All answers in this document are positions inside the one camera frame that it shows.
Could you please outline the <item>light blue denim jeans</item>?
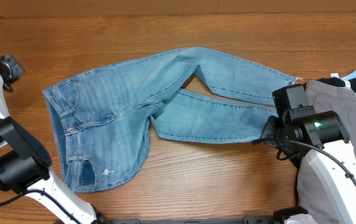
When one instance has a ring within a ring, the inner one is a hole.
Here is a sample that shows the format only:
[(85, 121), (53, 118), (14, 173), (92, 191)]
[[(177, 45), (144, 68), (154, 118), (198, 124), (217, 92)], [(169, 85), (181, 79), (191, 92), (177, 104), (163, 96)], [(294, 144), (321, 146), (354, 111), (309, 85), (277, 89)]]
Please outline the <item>light blue denim jeans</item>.
[(296, 79), (203, 47), (94, 68), (43, 91), (62, 180), (76, 193), (130, 181), (164, 139), (230, 144), (258, 139), (276, 114), (272, 93)]

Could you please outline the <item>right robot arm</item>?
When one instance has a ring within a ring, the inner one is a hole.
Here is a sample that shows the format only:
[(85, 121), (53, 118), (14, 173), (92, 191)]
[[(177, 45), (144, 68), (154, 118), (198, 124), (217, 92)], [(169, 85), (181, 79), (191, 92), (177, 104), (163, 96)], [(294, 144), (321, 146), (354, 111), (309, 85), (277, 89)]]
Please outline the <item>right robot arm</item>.
[(278, 150), (280, 161), (299, 170), (299, 205), (275, 212), (272, 223), (356, 223), (356, 158), (344, 122), (334, 111), (316, 113), (302, 84), (272, 93), (277, 116), (270, 116), (261, 137)]

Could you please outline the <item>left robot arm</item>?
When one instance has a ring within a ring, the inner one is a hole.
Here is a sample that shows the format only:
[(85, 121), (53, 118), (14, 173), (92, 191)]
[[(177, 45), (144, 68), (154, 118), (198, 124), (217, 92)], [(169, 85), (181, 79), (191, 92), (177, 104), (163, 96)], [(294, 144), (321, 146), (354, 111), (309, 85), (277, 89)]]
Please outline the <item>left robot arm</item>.
[(4, 92), (12, 92), (11, 84), (23, 73), (11, 55), (0, 56), (0, 190), (16, 193), (0, 202), (0, 207), (29, 197), (52, 212), (60, 223), (109, 223), (103, 213), (59, 179), (46, 148), (10, 116)]

